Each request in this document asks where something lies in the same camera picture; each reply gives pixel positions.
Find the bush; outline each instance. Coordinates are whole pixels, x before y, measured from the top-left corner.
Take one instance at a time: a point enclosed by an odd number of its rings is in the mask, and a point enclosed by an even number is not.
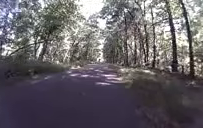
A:
[[[182,80],[165,73],[139,69],[132,69],[124,75],[131,79],[131,90],[141,106],[161,110],[172,122],[190,123],[203,108],[202,100],[196,99],[199,95],[191,93]]]
[[[6,58],[0,61],[0,85],[13,78],[27,78],[37,74],[62,72],[67,66],[34,60]]]

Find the grass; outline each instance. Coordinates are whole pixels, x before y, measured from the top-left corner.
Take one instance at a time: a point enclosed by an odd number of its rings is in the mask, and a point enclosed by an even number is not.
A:
[[[165,121],[167,127],[176,127],[175,124],[192,123],[203,113],[203,90],[188,86],[194,81],[185,76],[147,69],[123,69],[121,72],[128,88],[153,122]]]
[[[62,72],[69,66],[40,61],[2,61],[0,62],[0,85],[13,85],[35,75]]]

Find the undergrowth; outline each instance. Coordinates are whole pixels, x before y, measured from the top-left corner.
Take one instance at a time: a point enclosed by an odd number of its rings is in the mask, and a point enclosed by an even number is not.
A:
[[[168,128],[192,123],[203,111],[202,91],[188,88],[187,84],[191,82],[188,79],[178,79],[157,70],[124,69],[121,72],[140,109],[145,110],[155,125],[165,122],[164,126]]]

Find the white sky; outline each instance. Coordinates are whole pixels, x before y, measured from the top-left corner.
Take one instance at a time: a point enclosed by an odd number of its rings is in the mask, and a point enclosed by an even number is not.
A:
[[[90,15],[99,12],[103,7],[103,0],[80,0],[79,3],[82,5],[81,12],[88,18]]]

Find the road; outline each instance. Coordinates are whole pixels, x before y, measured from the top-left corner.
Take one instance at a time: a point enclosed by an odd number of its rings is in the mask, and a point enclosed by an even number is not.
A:
[[[132,99],[116,70],[87,65],[1,89],[0,128],[138,128]]]

